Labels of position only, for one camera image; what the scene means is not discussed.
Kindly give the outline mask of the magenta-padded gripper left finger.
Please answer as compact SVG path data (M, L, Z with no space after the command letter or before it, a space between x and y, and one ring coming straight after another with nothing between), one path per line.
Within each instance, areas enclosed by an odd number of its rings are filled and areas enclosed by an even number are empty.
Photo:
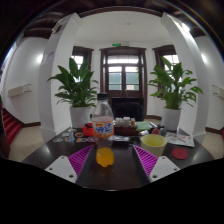
M69 157L64 155L59 156L46 168L46 171L75 183L84 167L89 153L92 151L92 148L93 146L90 145L82 148Z

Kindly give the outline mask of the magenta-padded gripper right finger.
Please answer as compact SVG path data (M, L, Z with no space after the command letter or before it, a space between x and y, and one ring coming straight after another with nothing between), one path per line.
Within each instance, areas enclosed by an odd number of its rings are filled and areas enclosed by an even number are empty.
M157 157L137 145L133 146L132 155L140 177L140 182L143 185L155 182L180 170L180 168L166 156Z

